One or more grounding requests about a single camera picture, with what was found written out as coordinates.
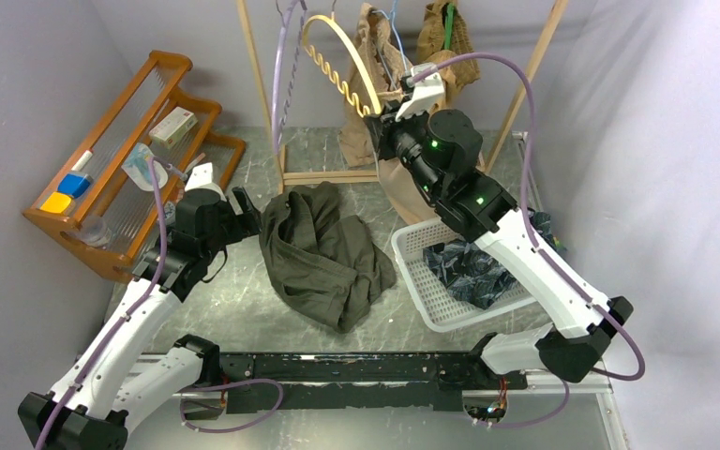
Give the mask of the olive green shorts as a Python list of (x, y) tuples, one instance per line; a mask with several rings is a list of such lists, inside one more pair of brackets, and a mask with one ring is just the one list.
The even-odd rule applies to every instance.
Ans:
[(277, 195), (262, 211), (259, 244), (280, 299), (346, 334), (395, 286), (397, 274), (367, 224), (342, 215), (340, 203), (338, 186), (329, 182)]

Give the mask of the dark shark print shorts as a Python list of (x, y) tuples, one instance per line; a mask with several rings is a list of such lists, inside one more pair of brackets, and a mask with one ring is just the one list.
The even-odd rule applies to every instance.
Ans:
[(500, 262), (461, 237), (429, 246), (422, 254), (448, 294), (476, 308), (491, 308), (518, 284)]

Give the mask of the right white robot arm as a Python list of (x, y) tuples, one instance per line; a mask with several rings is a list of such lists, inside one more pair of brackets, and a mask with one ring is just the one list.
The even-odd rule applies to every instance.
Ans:
[(585, 282), (538, 234), (526, 206), (476, 169), (483, 137), (465, 113), (445, 109), (400, 118), (390, 111), (368, 115), (364, 123), (375, 153), (399, 159), (442, 223), (500, 263), (551, 319), (539, 329), (488, 339), (468, 365), (476, 386), (489, 388), (505, 373), (528, 369), (578, 383), (597, 371), (616, 336), (637, 359), (636, 372), (619, 380), (644, 375), (644, 356), (624, 329), (632, 304)]

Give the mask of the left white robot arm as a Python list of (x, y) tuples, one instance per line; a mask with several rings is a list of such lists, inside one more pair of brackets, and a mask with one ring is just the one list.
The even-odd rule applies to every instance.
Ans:
[(161, 361), (125, 379), (160, 326), (231, 244), (262, 230), (261, 213), (242, 187), (233, 210), (217, 187), (188, 189), (176, 220), (135, 267), (120, 305), (66, 375), (45, 394), (30, 392), (18, 415), (36, 449), (121, 449), (130, 432), (174, 393), (224, 381), (217, 344), (179, 338)]

